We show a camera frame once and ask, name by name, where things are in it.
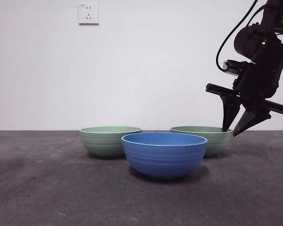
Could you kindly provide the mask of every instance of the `ceramic bowl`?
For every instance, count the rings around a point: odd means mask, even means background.
[[[204,157],[212,157],[223,152],[233,136],[231,129],[222,132],[222,128],[219,127],[180,126],[171,128],[171,131],[205,137],[208,140],[208,145]]]
[[[141,132],[140,128],[109,126],[81,129],[81,140],[90,154],[98,157],[120,157],[124,155],[121,137]]]
[[[180,133],[139,133],[122,137],[130,165],[152,178],[184,176],[202,161],[207,140]]]

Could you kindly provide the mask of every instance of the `white wall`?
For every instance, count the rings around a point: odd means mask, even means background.
[[[253,0],[92,2],[99,26],[77,24],[80,0],[0,0],[0,130],[222,125],[205,86],[232,86],[215,56]],[[234,37],[220,62],[244,60]],[[283,129],[283,115],[254,129]]]

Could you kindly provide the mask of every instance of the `gray floor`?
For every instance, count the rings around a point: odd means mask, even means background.
[[[0,132],[0,226],[283,226],[283,131],[172,181],[90,157],[77,131]]]

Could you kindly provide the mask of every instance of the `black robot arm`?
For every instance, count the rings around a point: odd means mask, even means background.
[[[248,23],[234,41],[235,50],[251,62],[227,60],[221,69],[238,76],[233,89],[214,84],[208,84],[206,88],[223,101],[223,131],[229,129],[240,106],[244,106],[245,112],[233,131],[234,136],[270,119],[270,111],[283,114],[283,105],[266,100],[276,93],[283,69],[283,43],[277,38],[283,34],[283,0],[268,0],[255,14],[261,10],[264,10],[261,23],[251,26]]]

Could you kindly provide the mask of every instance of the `power outlet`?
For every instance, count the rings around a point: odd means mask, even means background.
[[[99,24],[99,5],[80,4],[79,5],[79,25]]]

